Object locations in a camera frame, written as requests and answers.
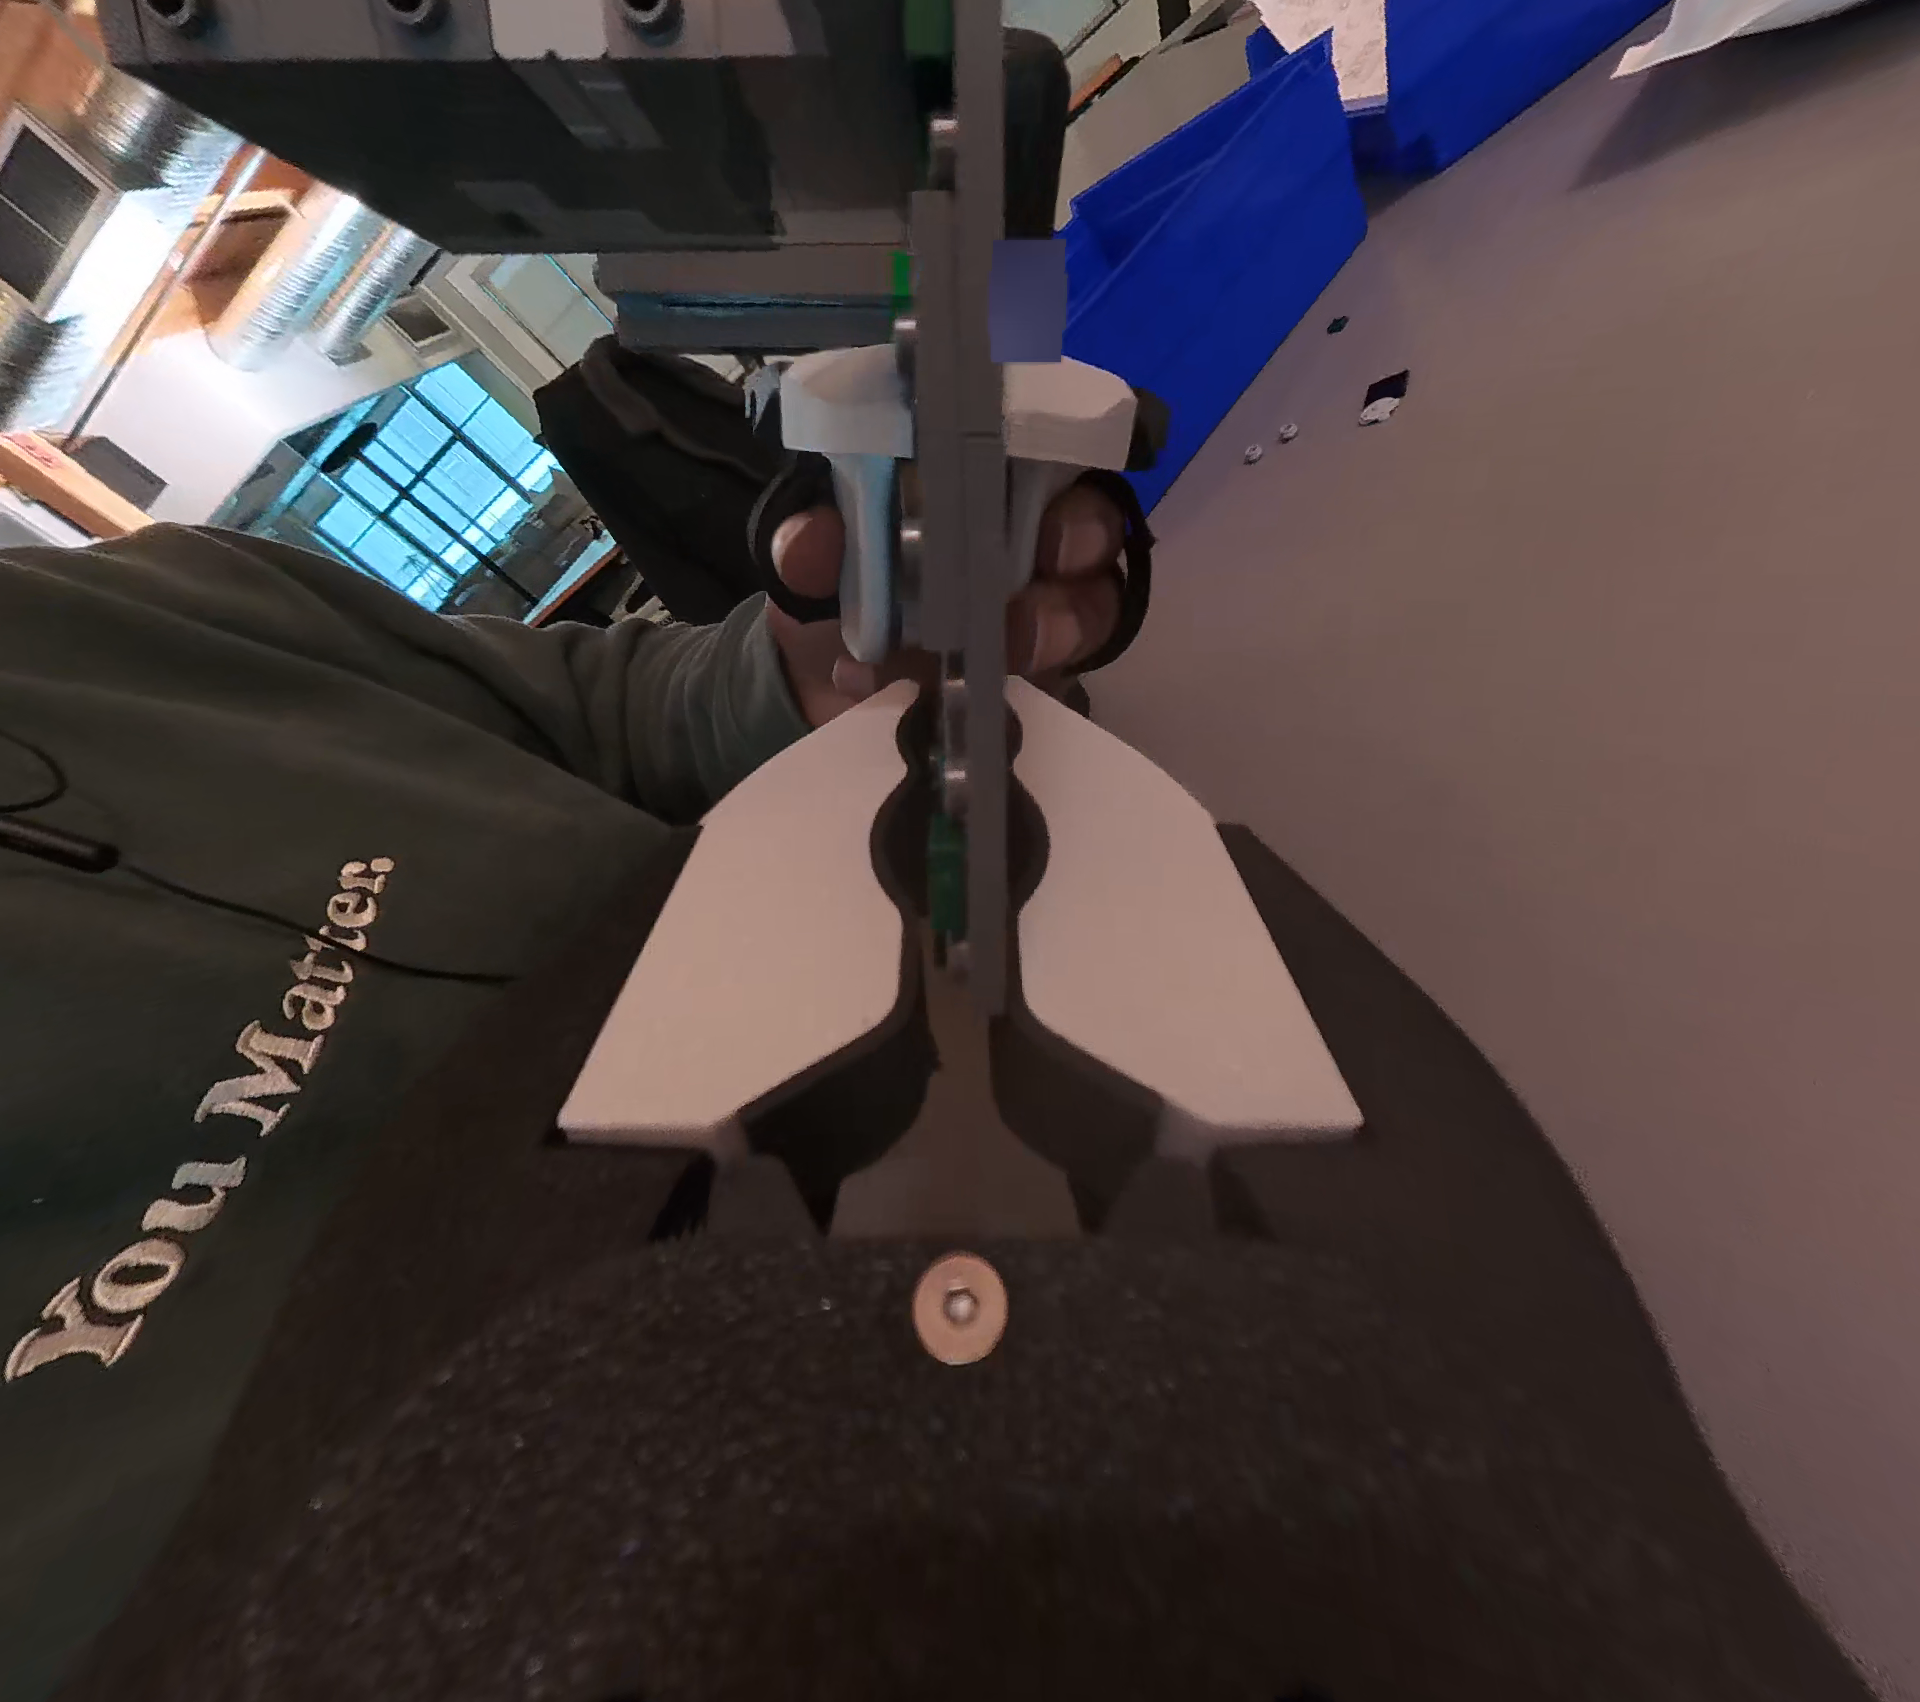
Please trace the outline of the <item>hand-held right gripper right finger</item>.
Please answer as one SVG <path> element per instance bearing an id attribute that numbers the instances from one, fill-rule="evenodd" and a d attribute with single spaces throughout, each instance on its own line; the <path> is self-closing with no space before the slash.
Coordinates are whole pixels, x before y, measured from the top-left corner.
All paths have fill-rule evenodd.
<path id="1" fill-rule="evenodd" d="M 1005 719 L 991 1095 L 1021 1144 L 1072 1199 L 1124 1199 L 1144 1161 L 1355 1142 L 1358 1096 L 1208 806 L 1034 680 Z"/>

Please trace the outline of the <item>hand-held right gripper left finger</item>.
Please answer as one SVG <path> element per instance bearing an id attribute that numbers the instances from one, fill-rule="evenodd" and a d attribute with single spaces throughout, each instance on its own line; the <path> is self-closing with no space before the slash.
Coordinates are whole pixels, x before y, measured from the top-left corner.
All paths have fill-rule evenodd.
<path id="1" fill-rule="evenodd" d="M 910 680 L 873 690 L 707 814 L 562 1142 L 779 1161 L 803 1199 L 837 1199 L 912 1128 L 925 962 L 873 860 L 910 800 L 910 708 Z"/>

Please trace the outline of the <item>grey brick building model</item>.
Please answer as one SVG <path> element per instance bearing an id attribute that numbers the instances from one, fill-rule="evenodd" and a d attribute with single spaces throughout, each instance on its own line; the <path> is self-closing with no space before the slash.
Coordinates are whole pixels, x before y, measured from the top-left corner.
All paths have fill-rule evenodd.
<path id="1" fill-rule="evenodd" d="M 97 0 L 107 59 L 456 257 L 601 253 L 664 302 L 860 302 L 928 114 L 999 239 L 991 50 L 950 0 Z"/>

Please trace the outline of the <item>person's left forearm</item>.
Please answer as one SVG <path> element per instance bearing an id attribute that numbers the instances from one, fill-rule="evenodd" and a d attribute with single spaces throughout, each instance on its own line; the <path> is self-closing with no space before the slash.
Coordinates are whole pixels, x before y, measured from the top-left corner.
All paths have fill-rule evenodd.
<path id="1" fill-rule="evenodd" d="M 814 736 L 763 595 L 707 628 L 497 623 L 488 646 L 540 754 L 657 821 L 707 818 Z"/>

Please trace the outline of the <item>grey desk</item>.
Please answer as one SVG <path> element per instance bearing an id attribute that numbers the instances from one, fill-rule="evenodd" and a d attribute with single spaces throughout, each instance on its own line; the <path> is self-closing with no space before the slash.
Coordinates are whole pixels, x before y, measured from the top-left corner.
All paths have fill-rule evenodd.
<path id="1" fill-rule="evenodd" d="M 1246 33 L 1262 25 L 1251 0 L 1208 0 L 1181 33 L 1137 59 L 1079 122 L 1095 177 L 1137 159 L 1205 105 L 1246 82 Z"/>
<path id="2" fill-rule="evenodd" d="M 1014 1286 L 1067 1504 L 873 1695 L 1916 1695 L 1916 0 L 1576 73 L 1324 309 L 1108 718 L 1369 1130 L 1195 1328 Z"/>

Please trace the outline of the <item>person's left hand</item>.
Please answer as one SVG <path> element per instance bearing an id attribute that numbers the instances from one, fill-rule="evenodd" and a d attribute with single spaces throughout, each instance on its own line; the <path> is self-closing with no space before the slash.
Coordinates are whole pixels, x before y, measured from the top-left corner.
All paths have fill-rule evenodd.
<path id="1" fill-rule="evenodd" d="M 776 570 L 794 595 L 830 595 L 843 574 L 843 519 L 830 505 L 803 507 L 776 530 Z M 855 662 L 837 621 L 799 623 L 763 605 L 790 690 L 806 725 L 828 725 L 881 687 L 912 680 L 934 690 L 941 662 L 925 646 L 895 646 L 886 662 Z M 1065 490 L 1040 522 L 1034 574 L 1005 605 L 1005 670 L 1045 687 L 1052 701 L 1090 710 L 1079 687 L 1090 659 L 1124 623 L 1124 514 L 1090 484 Z"/>

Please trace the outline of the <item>person in green hoodie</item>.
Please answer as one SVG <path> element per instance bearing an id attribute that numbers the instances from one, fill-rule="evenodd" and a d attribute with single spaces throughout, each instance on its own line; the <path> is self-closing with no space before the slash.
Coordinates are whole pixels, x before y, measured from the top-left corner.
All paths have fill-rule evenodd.
<path id="1" fill-rule="evenodd" d="M 7 551 L 7 1654 L 193 1498 L 377 1128 L 670 821 L 540 754 L 488 632 L 155 528 Z"/>

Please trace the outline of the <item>large grid window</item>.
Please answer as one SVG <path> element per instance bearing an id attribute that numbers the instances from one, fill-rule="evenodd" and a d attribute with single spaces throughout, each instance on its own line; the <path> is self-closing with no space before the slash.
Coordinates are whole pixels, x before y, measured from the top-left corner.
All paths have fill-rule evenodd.
<path id="1" fill-rule="evenodd" d="M 436 614 L 529 621 L 603 535 L 577 481 L 465 361 L 283 438 L 263 535 L 333 556 Z"/>

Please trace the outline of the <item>silver ceiling duct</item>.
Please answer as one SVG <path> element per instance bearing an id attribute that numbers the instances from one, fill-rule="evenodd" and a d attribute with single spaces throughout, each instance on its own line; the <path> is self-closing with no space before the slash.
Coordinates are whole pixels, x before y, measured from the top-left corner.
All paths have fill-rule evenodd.
<path id="1" fill-rule="evenodd" d="M 308 182 L 227 309 L 210 323 L 210 355 L 257 374 L 293 338 L 326 333 L 326 360 L 351 360 L 362 331 L 421 282 L 436 242 L 384 218 L 333 182 Z"/>

